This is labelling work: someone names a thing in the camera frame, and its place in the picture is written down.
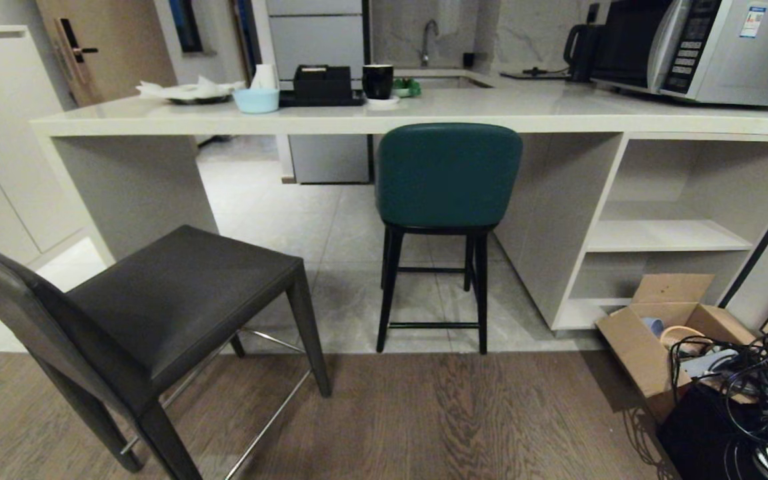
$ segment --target kitchen counter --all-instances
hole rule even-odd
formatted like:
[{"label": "kitchen counter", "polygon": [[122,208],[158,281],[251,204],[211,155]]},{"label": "kitchen counter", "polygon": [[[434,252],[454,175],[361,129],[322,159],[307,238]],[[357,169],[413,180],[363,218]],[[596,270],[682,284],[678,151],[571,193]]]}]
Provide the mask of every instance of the kitchen counter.
[{"label": "kitchen counter", "polygon": [[496,234],[553,330],[591,328],[630,303],[644,273],[713,274],[704,302],[718,303],[765,237],[768,109],[463,70],[397,75],[466,77],[494,88],[425,89],[386,109],[264,115],[234,103],[126,98],[31,124],[109,261],[182,224],[217,231],[193,135],[382,134],[427,122],[512,128],[524,156]]}]

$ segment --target white countertop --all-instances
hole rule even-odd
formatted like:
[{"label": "white countertop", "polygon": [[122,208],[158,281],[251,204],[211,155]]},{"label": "white countertop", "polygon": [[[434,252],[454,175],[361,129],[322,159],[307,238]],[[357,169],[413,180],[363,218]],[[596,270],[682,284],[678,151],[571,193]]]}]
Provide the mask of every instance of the white countertop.
[{"label": "white countertop", "polygon": [[232,101],[179,106],[136,97],[33,121],[51,137],[198,134],[386,133],[411,123],[478,122],[520,133],[636,131],[768,135],[768,109],[683,105],[554,80],[512,80],[463,70],[400,70],[403,76],[462,75],[496,88],[425,89],[381,109],[291,107],[246,115]]}]

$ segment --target teal bar stool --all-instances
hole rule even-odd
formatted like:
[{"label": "teal bar stool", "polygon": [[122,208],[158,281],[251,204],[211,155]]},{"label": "teal bar stool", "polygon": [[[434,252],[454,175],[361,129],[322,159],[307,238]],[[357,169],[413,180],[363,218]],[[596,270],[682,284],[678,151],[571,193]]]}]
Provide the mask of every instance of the teal bar stool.
[{"label": "teal bar stool", "polygon": [[[388,328],[478,329],[479,352],[487,353],[487,237],[509,206],[522,149],[514,131],[471,123],[406,125],[381,140],[375,204],[386,232],[378,353]],[[406,233],[466,237],[464,268],[399,267]],[[463,273],[464,291],[473,286],[479,321],[390,322],[399,271]]]}]

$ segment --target microwave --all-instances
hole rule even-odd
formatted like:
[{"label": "microwave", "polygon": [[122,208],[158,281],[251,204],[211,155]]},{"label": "microwave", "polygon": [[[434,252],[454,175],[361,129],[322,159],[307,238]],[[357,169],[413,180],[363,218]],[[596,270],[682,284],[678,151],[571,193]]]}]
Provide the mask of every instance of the microwave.
[{"label": "microwave", "polygon": [[594,65],[599,84],[768,106],[768,0],[612,2]]}]

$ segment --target wooden bowl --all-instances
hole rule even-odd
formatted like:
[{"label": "wooden bowl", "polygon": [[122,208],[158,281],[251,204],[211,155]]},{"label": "wooden bowl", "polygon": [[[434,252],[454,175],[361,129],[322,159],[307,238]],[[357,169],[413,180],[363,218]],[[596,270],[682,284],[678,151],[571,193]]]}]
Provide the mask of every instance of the wooden bowl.
[{"label": "wooden bowl", "polygon": [[[704,334],[685,325],[670,326],[659,336],[659,342],[667,349],[671,349],[671,346],[686,337],[704,337]],[[704,338],[699,338],[695,341],[700,341],[701,343],[684,343],[680,346],[680,350],[687,355],[698,356],[707,348],[708,343],[713,343],[712,340]]]}]

